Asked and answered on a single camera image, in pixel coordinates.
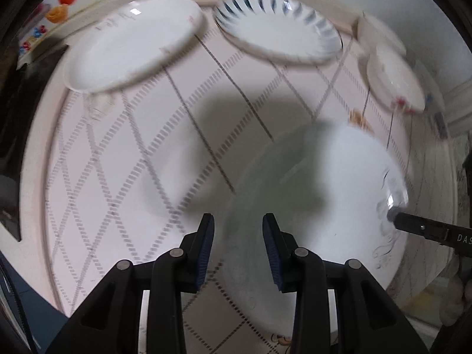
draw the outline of black cable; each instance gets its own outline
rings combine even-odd
[[[3,260],[2,260],[1,257],[0,257],[0,272],[3,274],[3,277],[5,278],[8,286],[10,287],[11,292],[13,293],[13,299],[15,300],[15,304],[16,304],[17,309],[18,309],[18,314],[20,315],[20,321],[21,321],[21,324],[23,325],[24,333],[27,336],[27,341],[28,341],[28,344],[30,346],[30,350],[31,350],[32,354],[38,354],[38,350],[36,348],[36,343],[35,343],[35,340],[32,337],[31,330],[29,328],[29,324],[28,324],[28,320],[27,320],[27,316],[24,313],[24,309],[23,309],[23,305],[21,303],[20,297],[18,296],[18,292],[17,292],[15,286],[13,285],[13,281],[11,280],[10,274],[8,274],[8,271],[7,271],[7,269],[5,267],[5,264],[3,263]]]

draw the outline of plate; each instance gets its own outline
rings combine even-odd
[[[213,16],[236,46],[276,61],[324,63],[343,47],[334,25],[297,0],[221,0]]]
[[[386,288],[407,242],[386,212],[407,203],[403,174],[368,133],[328,123],[300,128],[266,149],[238,185],[223,228],[226,289],[254,324],[291,336],[296,296],[273,282],[263,215],[274,213],[280,230],[324,260],[358,259]]]
[[[64,83],[95,93],[141,79],[180,51],[203,21],[193,0],[136,0],[108,15],[67,53]]]

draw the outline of diamond pattern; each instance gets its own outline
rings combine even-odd
[[[206,32],[165,70],[112,93],[100,119],[83,115],[79,94],[65,100],[46,185],[53,280],[69,315],[118,260],[155,259],[211,212],[207,282],[183,297],[187,351],[282,354],[286,347],[242,315],[215,276],[221,226],[254,158],[284,132],[317,118],[345,123],[355,109],[406,172],[412,211],[451,222],[448,145],[424,117],[392,117],[377,103],[365,53],[350,37],[343,34],[343,54],[327,65],[272,65],[229,44],[205,14]],[[422,290],[449,257],[447,248],[409,238],[391,285],[397,302]]]

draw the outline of silver screw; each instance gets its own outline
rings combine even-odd
[[[126,270],[129,268],[130,262],[128,260],[121,260],[120,262],[117,263],[117,269],[118,270]]]
[[[308,250],[306,250],[304,247],[297,247],[295,249],[295,255],[297,257],[306,257],[308,255]]]
[[[169,254],[171,257],[178,258],[183,256],[183,250],[180,249],[179,247],[176,247],[175,249],[172,249]]]
[[[360,269],[362,266],[358,260],[349,260],[348,265],[351,269]]]

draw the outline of round white plate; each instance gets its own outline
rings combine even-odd
[[[406,206],[403,174],[385,148],[348,125],[319,123],[265,150],[237,188],[223,229],[227,290],[266,331],[291,336],[296,296],[274,284],[262,234],[265,213],[280,230],[322,259],[356,258],[386,288],[403,256],[407,234],[387,221]],[[330,291],[331,331],[337,329]]]
[[[334,25],[297,0],[221,0],[213,16],[236,46],[277,61],[324,63],[343,47]]]
[[[67,53],[65,85],[106,91],[153,72],[182,49],[203,20],[193,0],[137,0],[113,13]]]

